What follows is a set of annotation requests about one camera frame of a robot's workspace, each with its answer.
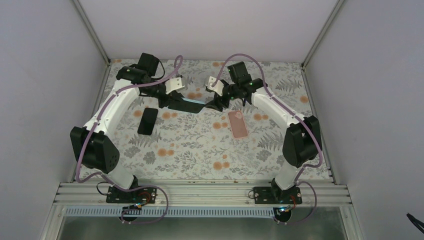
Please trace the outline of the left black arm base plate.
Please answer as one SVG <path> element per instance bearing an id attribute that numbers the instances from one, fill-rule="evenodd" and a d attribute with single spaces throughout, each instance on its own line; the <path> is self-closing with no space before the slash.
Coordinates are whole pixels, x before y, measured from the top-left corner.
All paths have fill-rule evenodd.
<path id="1" fill-rule="evenodd" d="M 111 186 L 108 188 L 105 202 L 108 204 L 154 204 L 157 190 L 154 187 L 144 187 L 127 192 Z"/>

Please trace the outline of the pink phone case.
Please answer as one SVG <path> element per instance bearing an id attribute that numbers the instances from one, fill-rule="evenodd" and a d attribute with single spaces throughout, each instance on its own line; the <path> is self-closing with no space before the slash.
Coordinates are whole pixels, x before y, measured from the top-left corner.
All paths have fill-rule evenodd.
<path id="1" fill-rule="evenodd" d="M 249 133 L 242 112 L 240 110 L 230 111 L 227 115 L 233 138 L 246 138 Z"/>

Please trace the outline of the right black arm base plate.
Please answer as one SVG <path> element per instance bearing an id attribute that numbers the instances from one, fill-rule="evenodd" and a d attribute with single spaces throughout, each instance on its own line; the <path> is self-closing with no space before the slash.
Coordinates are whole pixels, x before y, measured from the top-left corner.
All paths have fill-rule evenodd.
<path id="1" fill-rule="evenodd" d="M 293 186 L 287 190 L 272 188 L 267 186 L 256 186 L 253 188 L 253 197 L 255 204 L 302 204 L 302 194 L 300 188 Z"/>

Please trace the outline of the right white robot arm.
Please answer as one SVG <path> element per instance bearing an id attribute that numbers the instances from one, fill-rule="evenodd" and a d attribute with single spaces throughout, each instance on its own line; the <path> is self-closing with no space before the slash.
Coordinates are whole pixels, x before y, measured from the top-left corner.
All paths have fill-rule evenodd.
<path id="1" fill-rule="evenodd" d="M 299 184 L 299 178 L 306 168 L 318 168 L 324 161 L 322 153 L 321 128 L 319 120 L 295 112 L 283 103 L 268 87 L 263 77 L 253 79 L 244 62 L 227 68 L 232 84 L 220 77 L 210 76 L 206 80 L 206 90 L 214 93 L 206 107 L 222 111 L 230 101 L 240 99 L 242 104 L 250 104 L 268 115 L 281 130 L 285 131 L 282 155 L 286 166 L 273 178 L 271 198 L 278 204 L 290 197 L 289 188 Z"/>

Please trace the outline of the black phone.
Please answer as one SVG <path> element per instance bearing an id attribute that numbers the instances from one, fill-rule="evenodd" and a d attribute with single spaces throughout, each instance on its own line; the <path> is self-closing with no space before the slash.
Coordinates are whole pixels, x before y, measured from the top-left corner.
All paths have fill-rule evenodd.
<path id="1" fill-rule="evenodd" d="M 159 110 L 147 107 L 144 109 L 137 129 L 139 135 L 150 136 L 153 133 Z"/>
<path id="2" fill-rule="evenodd" d="M 183 97 L 171 100 L 167 108 L 180 112 L 198 114 L 205 107 L 205 105 L 206 104 L 203 101 Z"/>

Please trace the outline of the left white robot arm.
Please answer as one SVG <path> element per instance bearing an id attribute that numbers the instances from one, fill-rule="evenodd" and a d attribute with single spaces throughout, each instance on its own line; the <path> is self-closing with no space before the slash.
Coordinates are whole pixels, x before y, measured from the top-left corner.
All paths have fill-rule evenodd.
<path id="1" fill-rule="evenodd" d="M 159 98 L 165 94 L 166 83 L 177 85 L 176 75 L 183 63 L 183 56 L 174 61 L 173 71 L 155 78 L 161 61 L 144 53 L 137 64 L 122 67 L 105 101 L 83 127 L 75 126 L 70 132 L 72 149 L 76 159 L 77 183 L 84 183 L 94 176 L 101 176 L 119 190 L 119 196 L 131 203 L 139 197 L 137 178 L 119 163 L 120 153 L 110 139 L 128 107 L 143 90 L 152 91 L 149 97 Z"/>

